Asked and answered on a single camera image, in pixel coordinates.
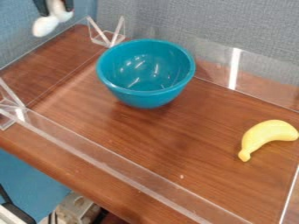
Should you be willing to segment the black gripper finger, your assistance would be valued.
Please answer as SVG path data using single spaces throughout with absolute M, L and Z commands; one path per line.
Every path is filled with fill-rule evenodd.
M 66 11 L 67 12 L 74 11 L 74 8 L 75 8 L 74 0 L 62 0 L 62 1 L 65 3 Z
M 35 7 L 41 13 L 41 15 L 43 17 L 49 17 L 50 16 L 50 10 L 49 10 L 49 6 L 47 6 L 47 0 L 33 0 Z

